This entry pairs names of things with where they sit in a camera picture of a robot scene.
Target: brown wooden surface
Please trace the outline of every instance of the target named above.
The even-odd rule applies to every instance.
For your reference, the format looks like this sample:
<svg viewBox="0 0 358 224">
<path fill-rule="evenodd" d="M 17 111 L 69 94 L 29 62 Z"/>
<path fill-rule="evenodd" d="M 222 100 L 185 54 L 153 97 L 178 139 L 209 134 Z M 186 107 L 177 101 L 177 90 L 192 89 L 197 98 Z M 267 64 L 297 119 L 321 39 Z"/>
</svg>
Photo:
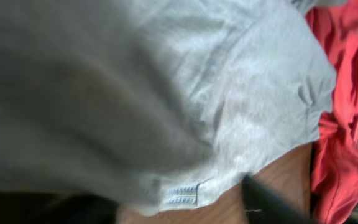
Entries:
<svg viewBox="0 0 358 224">
<path fill-rule="evenodd" d="M 310 202 L 311 144 L 285 154 L 257 174 L 257 178 L 290 205 L 307 213 Z M 245 224 L 239 186 L 223 194 L 214 204 L 196 210 L 162 212 L 152 217 L 121 208 L 118 224 Z"/>
</svg>

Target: crumpled red garment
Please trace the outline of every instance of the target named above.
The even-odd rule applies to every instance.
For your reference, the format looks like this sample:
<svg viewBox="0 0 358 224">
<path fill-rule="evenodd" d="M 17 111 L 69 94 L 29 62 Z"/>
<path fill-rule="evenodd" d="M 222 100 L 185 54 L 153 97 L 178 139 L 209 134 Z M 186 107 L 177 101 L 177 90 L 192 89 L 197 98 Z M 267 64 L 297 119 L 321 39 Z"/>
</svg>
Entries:
<svg viewBox="0 0 358 224">
<path fill-rule="evenodd" d="M 306 20 L 337 71 L 333 112 L 320 118 L 313 146 L 311 191 L 320 196 L 313 216 L 343 223 L 358 203 L 358 0 L 312 9 Z"/>
</svg>

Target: wooden floor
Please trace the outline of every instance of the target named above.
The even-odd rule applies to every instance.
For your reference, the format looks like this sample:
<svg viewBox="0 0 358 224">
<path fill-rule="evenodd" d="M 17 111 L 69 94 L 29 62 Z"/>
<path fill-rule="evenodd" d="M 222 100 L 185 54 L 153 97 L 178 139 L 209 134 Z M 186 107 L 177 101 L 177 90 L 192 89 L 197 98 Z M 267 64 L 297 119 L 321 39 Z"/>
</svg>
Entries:
<svg viewBox="0 0 358 224">
<path fill-rule="evenodd" d="M 298 147 L 264 170 L 257 178 L 281 195 L 290 205 L 307 212 L 310 202 L 311 145 Z M 239 186 L 223 194 L 214 204 L 197 210 L 162 212 L 152 217 L 121 208 L 119 224 L 245 224 L 244 207 Z"/>
</svg>

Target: garment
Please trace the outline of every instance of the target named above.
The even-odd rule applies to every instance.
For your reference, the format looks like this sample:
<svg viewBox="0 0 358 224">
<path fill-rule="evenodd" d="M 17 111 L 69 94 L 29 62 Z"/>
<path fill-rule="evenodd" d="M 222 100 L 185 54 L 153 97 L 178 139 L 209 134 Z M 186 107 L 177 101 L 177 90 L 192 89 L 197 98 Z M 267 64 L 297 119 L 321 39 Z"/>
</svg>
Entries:
<svg viewBox="0 0 358 224">
<path fill-rule="evenodd" d="M 358 0 L 313 9 L 311 30 L 337 70 L 333 112 L 323 113 L 314 144 L 311 191 L 323 223 L 343 223 L 358 203 Z"/>
<path fill-rule="evenodd" d="M 319 138 L 335 76 L 285 0 L 0 0 L 0 190 L 209 205 Z"/>
</svg>

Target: blurry black object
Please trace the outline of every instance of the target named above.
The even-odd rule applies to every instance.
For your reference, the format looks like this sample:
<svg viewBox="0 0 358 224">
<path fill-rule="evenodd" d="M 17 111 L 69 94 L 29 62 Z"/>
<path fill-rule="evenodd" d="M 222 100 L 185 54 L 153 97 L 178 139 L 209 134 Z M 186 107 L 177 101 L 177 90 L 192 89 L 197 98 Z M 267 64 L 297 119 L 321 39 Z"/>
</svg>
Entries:
<svg viewBox="0 0 358 224">
<path fill-rule="evenodd" d="M 94 195 L 78 195 L 31 218 L 29 224 L 114 224 L 118 204 Z"/>
<path fill-rule="evenodd" d="M 287 205 L 277 194 L 246 175 L 242 180 L 242 201 L 250 224 L 309 224 L 317 221 Z"/>
</svg>

